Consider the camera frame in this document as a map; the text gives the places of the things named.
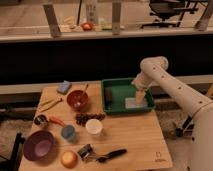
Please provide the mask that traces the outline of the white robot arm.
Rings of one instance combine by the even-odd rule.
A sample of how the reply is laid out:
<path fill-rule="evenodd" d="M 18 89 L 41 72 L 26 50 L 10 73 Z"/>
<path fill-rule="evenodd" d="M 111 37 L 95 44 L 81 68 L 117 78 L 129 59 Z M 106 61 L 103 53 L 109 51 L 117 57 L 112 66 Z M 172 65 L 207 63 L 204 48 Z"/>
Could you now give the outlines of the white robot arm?
<path fill-rule="evenodd" d="M 132 84 L 143 92 L 155 81 L 192 118 L 189 171 L 213 171 L 213 100 L 171 76 L 167 68 L 164 56 L 145 58 Z"/>

